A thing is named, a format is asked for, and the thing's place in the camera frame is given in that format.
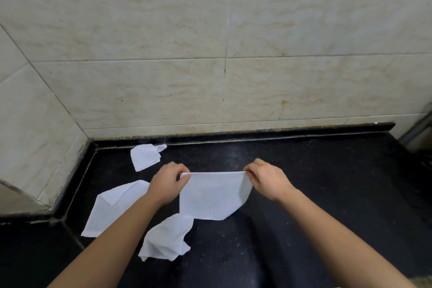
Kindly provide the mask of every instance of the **folded white cloth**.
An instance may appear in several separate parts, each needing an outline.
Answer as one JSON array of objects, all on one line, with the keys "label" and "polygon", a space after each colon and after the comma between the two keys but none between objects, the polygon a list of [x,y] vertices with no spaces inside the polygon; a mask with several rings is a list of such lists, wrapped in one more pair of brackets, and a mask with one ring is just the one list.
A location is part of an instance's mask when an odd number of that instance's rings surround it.
[{"label": "folded white cloth", "polygon": [[162,150],[166,149],[165,144],[153,146],[152,144],[139,144],[130,150],[133,167],[136,172],[144,170],[161,160],[159,154]]},{"label": "folded white cloth", "polygon": [[180,214],[224,220],[242,206],[252,190],[246,172],[183,173],[191,178],[180,192]]},{"label": "folded white cloth", "polygon": [[138,198],[147,193],[150,183],[138,180],[105,191],[96,197],[81,236],[97,237],[117,220]]},{"label": "folded white cloth", "polygon": [[147,232],[138,256],[143,261],[148,257],[174,261],[191,249],[183,239],[193,224],[194,219],[189,216],[179,213],[170,216]]}]

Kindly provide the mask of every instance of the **person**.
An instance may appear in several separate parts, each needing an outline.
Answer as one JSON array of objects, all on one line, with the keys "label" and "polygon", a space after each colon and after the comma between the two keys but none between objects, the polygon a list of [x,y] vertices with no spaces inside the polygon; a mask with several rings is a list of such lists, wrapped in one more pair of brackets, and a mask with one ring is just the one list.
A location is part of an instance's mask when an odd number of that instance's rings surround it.
[{"label": "person", "polygon": [[[244,170],[254,188],[280,203],[295,219],[341,287],[415,288],[352,231],[296,189],[281,169],[256,159]],[[156,211],[176,198],[190,179],[183,164],[162,166],[147,193],[97,237],[48,286],[114,288]]]}]

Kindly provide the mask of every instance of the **hand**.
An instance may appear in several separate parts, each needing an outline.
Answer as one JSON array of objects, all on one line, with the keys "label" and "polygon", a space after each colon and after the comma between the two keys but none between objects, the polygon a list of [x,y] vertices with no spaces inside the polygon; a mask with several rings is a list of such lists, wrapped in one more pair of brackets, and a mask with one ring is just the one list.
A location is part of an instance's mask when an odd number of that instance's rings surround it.
[{"label": "hand", "polygon": [[270,200],[281,201],[286,193],[296,190],[284,172],[257,158],[244,168],[255,189]]},{"label": "hand", "polygon": [[159,205],[172,202],[191,178],[186,175],[177,181],[177,177],[183,172],[190,172],[183,164],[165,164],[153,177],[146,195],[154,198]]}]

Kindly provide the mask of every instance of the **person's left hand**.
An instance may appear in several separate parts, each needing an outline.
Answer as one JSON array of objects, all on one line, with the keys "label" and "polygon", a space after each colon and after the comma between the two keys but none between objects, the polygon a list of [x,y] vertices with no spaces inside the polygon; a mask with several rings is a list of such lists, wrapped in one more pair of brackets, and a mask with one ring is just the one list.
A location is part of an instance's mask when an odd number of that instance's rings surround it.
[{"label": "person's left hand", "polygon": [[191,178],[190,175],[186,175],[177,181],[177,177],[183,172],[190,172],[183,164],[165,164],[153,177],[146,195],[154,198],[159,205],[172,202]]}]

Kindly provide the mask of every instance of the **wall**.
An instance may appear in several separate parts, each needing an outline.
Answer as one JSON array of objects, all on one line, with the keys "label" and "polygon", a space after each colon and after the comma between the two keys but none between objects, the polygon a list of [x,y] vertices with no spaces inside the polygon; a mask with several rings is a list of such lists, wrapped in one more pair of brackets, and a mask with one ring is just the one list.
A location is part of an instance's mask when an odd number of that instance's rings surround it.
[{"label": "wall", "polygon": [[0,27],[0,215],[52,209],[87,136]]},{"label": "wall", "polygon": [[395,121],[431,102],[432,0],[0,0],[92,138]]}]

